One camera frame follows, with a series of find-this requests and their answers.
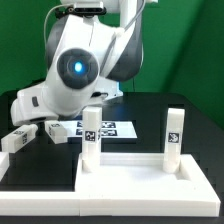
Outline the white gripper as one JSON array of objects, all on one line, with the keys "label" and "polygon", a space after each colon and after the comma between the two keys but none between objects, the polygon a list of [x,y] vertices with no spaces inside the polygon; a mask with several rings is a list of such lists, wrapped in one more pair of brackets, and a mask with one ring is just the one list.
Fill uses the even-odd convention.
[{"label": "white gripper", "polygon": [[10,113],[14,126],[58,119],[58,115],[48,109],[43,101],[42,85],[19,90]]}]

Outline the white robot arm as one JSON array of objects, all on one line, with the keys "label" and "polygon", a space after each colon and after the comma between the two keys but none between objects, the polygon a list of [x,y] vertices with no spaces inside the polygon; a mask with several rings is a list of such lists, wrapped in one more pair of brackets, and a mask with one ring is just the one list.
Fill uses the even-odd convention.
[{"label": "white robot arm", "polygon": [[126,81],[143,61],[141,16],[157,0],[60,0],[65,10],[44,34],[46,79],[17,92],[11,106],[15,126],[74,118],[101,101],[100,79]]}]

